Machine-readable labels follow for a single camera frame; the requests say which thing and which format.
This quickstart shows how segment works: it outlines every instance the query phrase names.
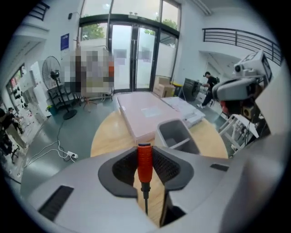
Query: orange object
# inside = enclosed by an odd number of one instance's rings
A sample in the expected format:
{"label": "orange object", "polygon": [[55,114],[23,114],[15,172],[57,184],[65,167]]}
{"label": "orange object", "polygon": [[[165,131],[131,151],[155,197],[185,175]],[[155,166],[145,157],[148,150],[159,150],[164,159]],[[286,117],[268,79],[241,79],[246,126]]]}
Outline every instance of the orange object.
{"label": "orange object", "polygon": [[137,148],[138,166],[137,173],[140,182],[147,183],[151,181],[153,174],[153,158],[151,145],[138,146]]}

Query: screwdriver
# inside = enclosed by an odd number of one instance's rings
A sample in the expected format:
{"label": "screwdriver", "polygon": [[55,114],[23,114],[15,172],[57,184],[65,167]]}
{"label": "screwdriver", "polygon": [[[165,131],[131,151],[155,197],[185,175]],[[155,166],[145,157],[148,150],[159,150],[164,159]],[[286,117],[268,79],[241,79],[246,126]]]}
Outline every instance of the screwdriver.
{"label": "screwdriver", "polygon": [[153,174],[153,158],[150,143],[139,143],[137,147],[137,173],[141,182],[141,191],[145,200],[145,212],[148,214],[147,200],[149,199],[150,182]]}

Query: pink sheet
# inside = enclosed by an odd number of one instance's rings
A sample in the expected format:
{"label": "pink sheet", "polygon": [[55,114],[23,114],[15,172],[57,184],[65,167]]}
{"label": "pink sheet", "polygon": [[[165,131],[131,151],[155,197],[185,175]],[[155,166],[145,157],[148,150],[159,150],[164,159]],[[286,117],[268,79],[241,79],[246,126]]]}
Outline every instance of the pink sheet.
{"label": "pink sheet", "polygon": [[159,123],[183,118],[179,112],[150,92],[119,94],[117,100],[136,143],[154,139]]}

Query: person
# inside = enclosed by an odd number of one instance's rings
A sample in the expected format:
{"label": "person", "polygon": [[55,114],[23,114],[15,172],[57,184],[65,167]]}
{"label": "person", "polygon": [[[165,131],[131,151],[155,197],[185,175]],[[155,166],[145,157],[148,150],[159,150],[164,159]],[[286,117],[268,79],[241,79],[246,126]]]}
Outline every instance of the person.
{"label": "person", "polygon": [[0,123],[2,127],[6,130],[6,132],[13,137],[13,139],[19,146],[21,146],[23,149],[27,148],[26,143],[21,139],[12,123],[10,113],[9,112],[5,113],[5,111],[2,108],[0,108]]}
{"label": "person", "polygon": [[14,109],[12,107],[8,108],[8,112],[10,113],[10,118],[12,119],[12,124],[14,125],[16,131],[17,131],[17,129],[19,129],[20,133],[23,134],[23,130],[20,127],[19,123],[14,121],[14,119],[19,121],[23,117],[15,117],[13,114],[13,110]]}
{"label": "person", "polygon": [[212,100],[212,88],[215,84],[217,84],[217,80],[215,77],[211,76],[210,72],[205,72],[205,75],[203,77],[208,78],[208,81],[206,84],[203,84],[203,86],[208,87],[208,91],[206,94],[206,97],[202,104],[197,104],[197,107],[199,108],[205,108],[205,106]]}

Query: gray plastic bin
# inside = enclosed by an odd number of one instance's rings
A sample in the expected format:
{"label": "gray plastic bin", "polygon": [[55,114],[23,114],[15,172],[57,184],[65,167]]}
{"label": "gray plastic bin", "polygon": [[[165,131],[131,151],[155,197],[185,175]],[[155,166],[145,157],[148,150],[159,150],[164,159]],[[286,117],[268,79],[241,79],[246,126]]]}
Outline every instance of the gray plastic bin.
{"label": "gray plastic bin", "polygon": [[190,131],[180,119],[162,122],[158,125],[155,145],[169,147],[178,151],[200,154]]}

